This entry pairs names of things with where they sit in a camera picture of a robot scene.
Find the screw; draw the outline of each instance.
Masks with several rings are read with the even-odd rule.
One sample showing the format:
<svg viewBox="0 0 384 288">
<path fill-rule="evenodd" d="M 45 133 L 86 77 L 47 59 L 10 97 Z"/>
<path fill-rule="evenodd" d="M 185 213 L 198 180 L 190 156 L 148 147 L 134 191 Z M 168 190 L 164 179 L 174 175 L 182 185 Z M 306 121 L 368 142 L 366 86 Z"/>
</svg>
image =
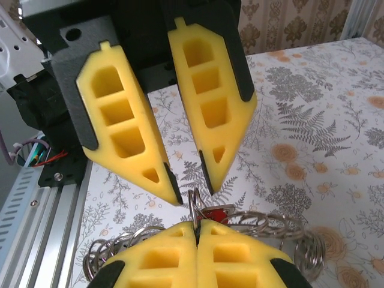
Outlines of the screw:
<svg viewBox="0 0 384 288">
<path fill-rule="evenodd" d="M 64 177 L 63 177 L 63 175 L 61 173 L 56 172 L 54 174 L 53 178 L 55 179 L 55 181 L 60 182 Z"/>
</svg>

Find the fern leaf print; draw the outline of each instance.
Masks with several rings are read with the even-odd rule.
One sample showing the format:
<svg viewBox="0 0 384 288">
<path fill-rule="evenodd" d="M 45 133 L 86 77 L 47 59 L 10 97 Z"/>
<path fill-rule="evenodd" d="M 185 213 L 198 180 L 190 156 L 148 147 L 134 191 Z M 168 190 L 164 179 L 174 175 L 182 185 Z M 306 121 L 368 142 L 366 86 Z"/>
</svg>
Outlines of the fern leaf print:
<svg viewBox="0 0 384 288">
<path fill-rule="evenodd" d="M 317 85 L 308 81 L 303 75 L 293 74 L 288 68 L 273 67 L 266 72 L 269 73 L 266 78 L 275 85 L 270 93 L 279 101 L 292 102 L 296 98 L 301 98 L 309 103 L 323 97 Z"/>
<path fill-rule="evenodd" d="M 336 120 L 325 126 L 324 113 L 319 111 L 313 115 L 313 108 L 303 111 L 304 105 L 294 107 L 292 104 L 277 103 L 280 116 L 280 124 L 288 126 L 283 130 L 293 134 L 290 139 L 307 142 L 314 146 L 312 152 L 325 151 L 324 156 L 335 156 L 338 151 L 349 149 L 349 146 L 342 145 L 350 136 L 337 137 Z"/>
</svg>

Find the white table surface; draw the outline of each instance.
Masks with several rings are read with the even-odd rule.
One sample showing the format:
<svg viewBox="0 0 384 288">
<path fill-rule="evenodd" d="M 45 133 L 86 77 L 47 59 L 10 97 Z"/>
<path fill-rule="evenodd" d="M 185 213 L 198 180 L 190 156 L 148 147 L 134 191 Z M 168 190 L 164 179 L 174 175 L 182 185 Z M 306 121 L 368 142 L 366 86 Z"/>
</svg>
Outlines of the white table surface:
<svg viewBox="0 0 384 288">
<path fill-rule="evenodd" d="M 321 288 L 384 287 L 384 50 L 363 38 L 248 56 L 258 105 L 221 192 L 208 196 L 176 86 L 149 95 L 184 199 L 291 215 L 328 246 Z M 94 164 L 70 287 L 90 243 L 186 219 Z"/>
</svg>

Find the wallpaper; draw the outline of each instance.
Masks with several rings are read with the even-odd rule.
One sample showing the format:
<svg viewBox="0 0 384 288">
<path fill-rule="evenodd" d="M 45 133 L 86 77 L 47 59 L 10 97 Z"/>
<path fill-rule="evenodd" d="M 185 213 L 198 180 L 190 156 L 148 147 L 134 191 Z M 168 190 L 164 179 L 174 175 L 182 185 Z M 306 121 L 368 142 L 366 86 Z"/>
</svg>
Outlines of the wallpaper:
<svg viewBox="0 0 384 288">
<path fill-rule="evenodd" d="M 246 54 L 340 38 L 352 0 L 242 0 L 239 33 Z"/>
<path fill-rule="evenodd" d="M 314 288 L 384 283 L 384 50 L 357 38 L 248 56 L 258 105 L 219 193 L 209 196 L 177 86 L 149 95 L 184 200 L 276 212 L 323 235 L 327 263 Z M 95 239 L 188 220 L 94 164 L 71 288 Z"/>
<path fill-rule="evenodd" d="M 365 28 L 364 37 L 384 47 L 384 1 L 377 0 L 370 21 Z"/>
</svg>

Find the white bracket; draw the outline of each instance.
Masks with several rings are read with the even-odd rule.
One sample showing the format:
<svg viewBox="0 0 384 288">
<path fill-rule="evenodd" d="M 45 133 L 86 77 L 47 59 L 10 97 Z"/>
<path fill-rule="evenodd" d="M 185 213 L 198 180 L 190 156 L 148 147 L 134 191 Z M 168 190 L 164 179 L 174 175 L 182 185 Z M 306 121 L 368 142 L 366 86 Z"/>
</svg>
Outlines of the white bracket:
<svg viewBox="0 0 384 288">
<path fill-rule="evenodd" d="M 0 94 L 14 86 L 14 77 L 29 78 L 43 69 L 42 51 L 0 6 Z"/>
</svg>

